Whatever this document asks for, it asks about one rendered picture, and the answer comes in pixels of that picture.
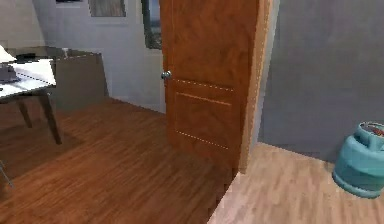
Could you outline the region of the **grey box on table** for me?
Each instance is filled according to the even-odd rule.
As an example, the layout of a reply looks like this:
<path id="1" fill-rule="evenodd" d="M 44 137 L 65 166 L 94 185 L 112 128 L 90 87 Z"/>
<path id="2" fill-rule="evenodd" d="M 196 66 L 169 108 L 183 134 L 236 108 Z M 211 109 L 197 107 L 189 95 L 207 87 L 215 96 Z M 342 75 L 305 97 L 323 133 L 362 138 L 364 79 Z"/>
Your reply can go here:
<path id="1" fill-rule="evenodd" d="M 0 65 L 0 84 L 19 81 L 14 68 L 11 65 Z"/>

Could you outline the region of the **teal round bin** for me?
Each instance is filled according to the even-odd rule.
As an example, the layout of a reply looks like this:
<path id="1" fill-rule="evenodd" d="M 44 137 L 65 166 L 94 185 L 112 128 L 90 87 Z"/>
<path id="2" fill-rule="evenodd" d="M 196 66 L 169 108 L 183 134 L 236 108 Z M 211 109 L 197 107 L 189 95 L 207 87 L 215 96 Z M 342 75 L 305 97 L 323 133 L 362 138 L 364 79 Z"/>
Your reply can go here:
<path id="1" fill-rule="evenodd" d="M 384 124 L 360 123 L 340 150 L 332 171 L 334 182 L 361 198 L 374 199 L 384 190 Z"/>

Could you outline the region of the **dark framed wall picture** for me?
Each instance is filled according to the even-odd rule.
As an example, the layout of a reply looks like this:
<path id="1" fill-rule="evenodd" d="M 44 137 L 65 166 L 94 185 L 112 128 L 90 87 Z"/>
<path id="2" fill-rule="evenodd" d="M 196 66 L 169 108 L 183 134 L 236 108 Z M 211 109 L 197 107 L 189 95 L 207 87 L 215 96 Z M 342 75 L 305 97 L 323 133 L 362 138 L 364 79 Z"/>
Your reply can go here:
<path id="1" fill-rule="evenodd" d="M 141 0 L 145 45 L 149 49 L 162 49 L 159 0 Z"/>

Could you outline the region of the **brown wooden room door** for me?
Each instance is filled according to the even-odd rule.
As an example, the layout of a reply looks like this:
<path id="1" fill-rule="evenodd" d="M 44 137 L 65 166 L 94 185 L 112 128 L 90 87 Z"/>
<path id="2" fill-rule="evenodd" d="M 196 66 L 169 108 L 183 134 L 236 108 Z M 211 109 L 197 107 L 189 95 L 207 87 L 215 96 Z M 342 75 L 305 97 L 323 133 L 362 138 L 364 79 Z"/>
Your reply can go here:
<path id="1" fill-rule="evenodd" d="M 276 0 L 159 0 L 170 144 L 246 169 Z"/>

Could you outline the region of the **grey framed wall picture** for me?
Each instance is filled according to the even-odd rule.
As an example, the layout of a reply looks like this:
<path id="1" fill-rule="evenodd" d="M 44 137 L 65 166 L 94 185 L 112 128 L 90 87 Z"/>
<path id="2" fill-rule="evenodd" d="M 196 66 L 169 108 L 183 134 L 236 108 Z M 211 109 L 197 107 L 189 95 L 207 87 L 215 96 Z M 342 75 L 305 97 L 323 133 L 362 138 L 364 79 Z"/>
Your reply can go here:
<path id="1" fill-rule="evenodd" d="M 88 0 L 92 17 L 125 17 L 124 0 Z"/>

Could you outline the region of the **white top wooden table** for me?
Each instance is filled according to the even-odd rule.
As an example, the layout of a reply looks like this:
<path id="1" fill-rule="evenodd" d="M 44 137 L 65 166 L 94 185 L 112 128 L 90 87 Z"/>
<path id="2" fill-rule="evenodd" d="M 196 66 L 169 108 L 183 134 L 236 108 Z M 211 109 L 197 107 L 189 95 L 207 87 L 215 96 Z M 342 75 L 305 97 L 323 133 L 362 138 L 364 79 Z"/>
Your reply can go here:
<path id="1" fill-rule="evenodd" d="M 39 59 L 27 63 L 7 62 L 2 65 L 11 65 L 20 80 L 0 84 L 0 104 L 15 101 L 24 122 L 31 128 L 32 121 L 24 99 L 32 96 L 37 97 L 55 143 L 60 145 L 62 139 L 59 134 L 48 92 L 50 88 L 56 87 L 56 79 L 53 74 L 51 59 Z"/>

